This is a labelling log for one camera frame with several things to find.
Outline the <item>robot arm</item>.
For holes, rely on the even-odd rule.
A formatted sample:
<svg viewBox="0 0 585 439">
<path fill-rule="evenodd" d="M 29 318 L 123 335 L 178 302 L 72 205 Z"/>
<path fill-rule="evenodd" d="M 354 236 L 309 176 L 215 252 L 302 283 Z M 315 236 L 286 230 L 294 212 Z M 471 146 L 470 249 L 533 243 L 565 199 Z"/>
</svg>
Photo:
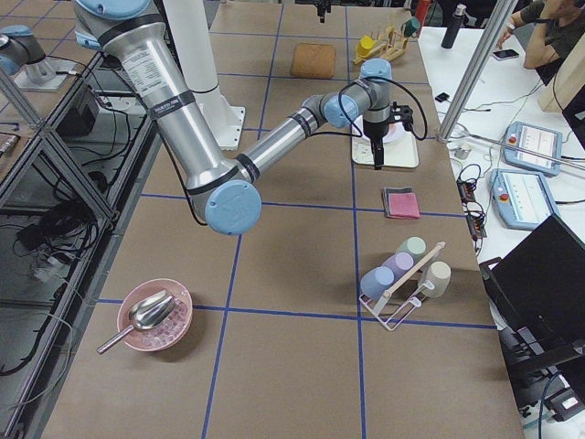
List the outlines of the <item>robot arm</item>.
<svg viewBox="0 0 585 439">
<path fill-rule="evenodd" d="M 387 60 L 366 61 L 356 80 L 338 92 L 307 98 L 280 125 L 229 159 L 164 42 L 165 21 L 153 2 L 76 1 L 73 7 L 79 44 L 122 63 L 150 119 L 186 172 L 192 208 L 212 230 L 239 235 L 252 228 L 261 216 L 254 181 L 325 123 L 344 128 L 361 118 L 375 151 L 375 166 L 382 166 L 390 121 L 392 68 Z"/>
<path fill-rule="evenodd" d="M 165 33 L 173 43 L 167 51 L 167 61 L 159 66 L 165 76 L 185 87 L 195 82 L 183 74 L 184 62 L 178 56 L 187 51 L 187 43 L 194 42 L 195 59 L 203 62 L 203 79 L 211 87 L 217 86 L 215 61 L 203 20 L 207 12 L 202 1 L 76 1 L 75 13 L 79 20 L 78 42 L 111 58 L 116 38 L 128 36 L 129 29 L 154 21 L 165 24 Z M 6 27 L 1 30 L 1 68 L 8 75 L 16 74 L 24 65 L 37 65 L 46 60 L 46 54 L 27 27 Z"/>
</svg>

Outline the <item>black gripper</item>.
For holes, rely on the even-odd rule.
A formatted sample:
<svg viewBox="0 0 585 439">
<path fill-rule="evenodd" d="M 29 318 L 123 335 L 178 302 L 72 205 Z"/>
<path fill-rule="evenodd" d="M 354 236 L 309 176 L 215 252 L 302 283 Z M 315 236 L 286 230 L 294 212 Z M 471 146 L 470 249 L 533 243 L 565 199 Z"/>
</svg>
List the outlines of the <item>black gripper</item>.
<svg viewBox="0 0 585 439">
<path fill-rule="evenodd" d="M 325 14 L 331 12 L 331 1 L 330 0 L 315 0 L 315 6 L 317 8 L 317 14 L 322 15 L 320 16 L 320 23 L 325 22 Z"/>
<path fill-rule="evenodd" d="M 384 137 L 388 134 L 389 123 L 387 122 L 370 122 L 363 121 L 363 132 L 366 138 L 371 142 L 371 151 L 373 155 L 373 166 L 375 170 L 380 170 L 384 165 Z"/>
</svg>

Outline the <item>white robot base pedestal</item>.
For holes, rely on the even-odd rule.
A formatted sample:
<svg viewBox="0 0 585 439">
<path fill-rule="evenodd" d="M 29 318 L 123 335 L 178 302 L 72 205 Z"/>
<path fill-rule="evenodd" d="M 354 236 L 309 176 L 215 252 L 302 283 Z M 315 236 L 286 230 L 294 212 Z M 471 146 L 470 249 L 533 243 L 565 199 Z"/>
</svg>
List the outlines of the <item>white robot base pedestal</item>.
<svg viewBox="0 0 585 439">
<path fill-rule="evenodd" d="M 231 105 L 220 90 L 203 2 L 167 0 L 163 5 L 188 89 L 195 94 L 219 147 L 237 150 L 246 109 Z"/>
</svg>

